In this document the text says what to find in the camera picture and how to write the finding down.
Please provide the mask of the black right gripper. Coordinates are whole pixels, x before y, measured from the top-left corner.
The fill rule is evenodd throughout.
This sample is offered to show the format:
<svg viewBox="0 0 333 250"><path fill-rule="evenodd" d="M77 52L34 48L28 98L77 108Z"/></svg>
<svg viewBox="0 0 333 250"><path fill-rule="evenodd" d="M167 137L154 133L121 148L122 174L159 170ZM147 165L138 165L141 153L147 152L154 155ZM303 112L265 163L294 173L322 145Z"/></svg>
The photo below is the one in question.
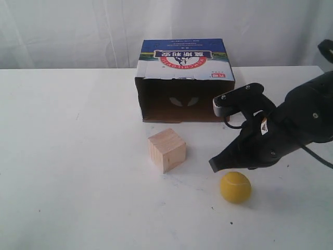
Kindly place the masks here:
<svg viewBox="0 0 333 250"><path fill-rule="evenodd" d="M246 109L243 129L229 146L209 160L213 172L266 168L307 145L306 108L281 104L276 108Z"/></svg>

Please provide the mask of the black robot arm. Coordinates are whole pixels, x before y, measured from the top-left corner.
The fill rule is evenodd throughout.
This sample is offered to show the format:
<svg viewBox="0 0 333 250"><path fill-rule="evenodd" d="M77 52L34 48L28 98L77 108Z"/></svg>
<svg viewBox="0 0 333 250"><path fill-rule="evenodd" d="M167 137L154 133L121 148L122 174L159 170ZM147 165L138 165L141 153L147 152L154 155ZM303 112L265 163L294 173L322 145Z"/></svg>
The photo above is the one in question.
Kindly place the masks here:
<svg viewBox="0 0 333 250"><path fill-rule="evenodd" d="M332 72L294 88L279 106L263 92L263 85L250 83L213 99L214 113L227 127L234 128L229 116L245 117L238 126L240 134L209 160L213 172L271 167L300 148L332 168L332 163L307 147L332 141Z"/></svg>

